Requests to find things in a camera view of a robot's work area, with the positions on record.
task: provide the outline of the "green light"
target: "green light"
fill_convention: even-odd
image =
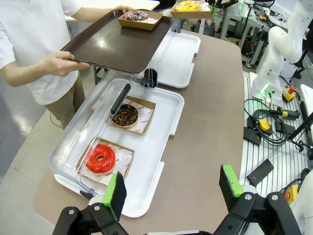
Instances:
[[[268,87],[268,83],[265,84],[265,86],[260,90],[260,93],[263,94],[267,87]]]

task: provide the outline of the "white tray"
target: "white tray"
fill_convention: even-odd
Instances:
[[[187,87],[194,68],[192,60],[198,53],[200,42],[196,36],[169,31],[148,65],[148,68],[157,71],[158,83],[176,88]]]
[[[126,83],[124,79],[116,79],[110,89],[118,90]],[[164,166],[160,160],[169,135],[175,134],[184,99],[177,93],[159,88],[145,88],[137,83],[132,85],[128,95],[156,103],[149,129],[141,136],[108,126],[102,138],[134,150],[134,158],[125,178],[127,198],[122,213],[128,217],[140,217],[149,209],[157,188]],[[65,177],[55,175],[55,178],[76,193],[82,190],[78,184]],[[82,183],[99,195],[105,194],[106,188],[103,186],[85,178],[82,178]]]

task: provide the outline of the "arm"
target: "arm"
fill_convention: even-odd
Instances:
[[[4,73],[4,79],[10,86],[18,87],[34,82],[47,74],[65,77],[72,71],[89,67],[87,63],[77,63],[66,59],[74,59],[74,56],[66,51],[58,51],[37,64],[18,67],[14,61],[5,65],[0,71]]]
[[[122,10],[124,13],[131,10],[128,6],[117,6],[114,9],[99,9],[99,8],[85,8],[81,7],[72,17],[77,21],[83,22],[95,22],[104,15],[108,14],[112,10]]]

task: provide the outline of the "yellow donut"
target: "yellow donut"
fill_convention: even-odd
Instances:
[[[177,4],[175,11],[201,11],[201,3],[198,1],[182,1]]]

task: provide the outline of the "table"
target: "table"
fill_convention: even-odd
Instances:
[[[300,89],[309,116],[313,112],[313,89],[304,84],[300,85]],[[311,126],[311,135],[313,139],[313,125]]]
[[[118,5],[127,5],[135,9],[153,10],[160,4],[155,0],[81,0],[83,7],[94,8],[115,8]],[[65,16],[67,21],[74,21],[75,19]]]
[[[199,52],[188,87],[162,86],[181,94],[185,106],[176,134],[169,137],[163,152],[165,166],[148,212],[140,218],[121,217],[121,225],[132,235],[188,229],[214,232],[227,214],[219,188],[220,166],[231,164],[237,176],[240,173],[244,126],[240,49],[220,39],[184,33],[201,39]],[[47,172],[33,206],[55,224],[64,207],[83,209],[87,204],[87,199]]]

